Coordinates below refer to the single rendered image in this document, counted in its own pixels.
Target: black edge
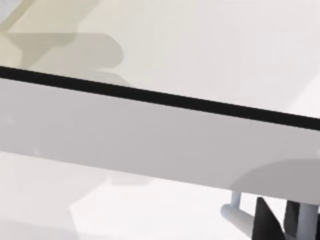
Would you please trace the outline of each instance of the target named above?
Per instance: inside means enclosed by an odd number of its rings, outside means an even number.
[[[0,78],[320,131],[320,119],[0,66]]]

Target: black strip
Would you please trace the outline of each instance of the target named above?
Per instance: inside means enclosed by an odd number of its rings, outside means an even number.
[[[317,130],[320,119],[0,66],[0,78],[243,119]]]

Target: gray cylinder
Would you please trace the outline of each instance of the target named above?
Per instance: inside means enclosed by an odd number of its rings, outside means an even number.
[[[252,237],[255,219],[254,216],[240,210],[239,208],[232,207],[230,204],[222,206],[221,215],[249,238]]]

